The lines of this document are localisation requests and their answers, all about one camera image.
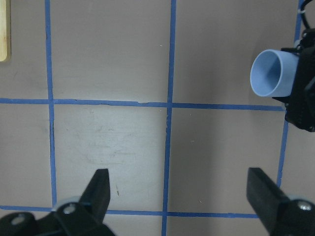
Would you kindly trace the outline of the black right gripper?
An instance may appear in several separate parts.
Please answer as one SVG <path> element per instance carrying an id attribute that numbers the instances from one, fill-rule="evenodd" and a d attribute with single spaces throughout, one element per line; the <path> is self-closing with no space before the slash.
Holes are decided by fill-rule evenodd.
<path id="1" fill-rule="evenodd" d="M 315 131 L 315 30 L 303 31 L 301 51 L 285 120 L 299 129 Z"/>

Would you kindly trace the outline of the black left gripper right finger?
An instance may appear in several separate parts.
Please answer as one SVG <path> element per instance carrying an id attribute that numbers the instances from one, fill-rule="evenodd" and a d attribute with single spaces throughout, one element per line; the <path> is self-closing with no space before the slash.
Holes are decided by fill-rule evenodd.
<path id="1" fill-rule="evenodd" d="M 261 168 L 249 168 L 247 200 L 270 236 L 313 236 L 315 205 L 286 195 Z"/>

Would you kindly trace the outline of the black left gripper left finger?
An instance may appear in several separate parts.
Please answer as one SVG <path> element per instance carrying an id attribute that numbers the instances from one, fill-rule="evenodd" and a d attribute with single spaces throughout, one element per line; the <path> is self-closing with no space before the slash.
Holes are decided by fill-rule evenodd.
<path id="1" fill-rule="evenodd" d="M 0 219 L 2 236 L 113 236 L 103 223 L 110 202 L 108 169 L 98 169 L 78 201 L 64 203 L 45 217 L 14 212 Z"/>

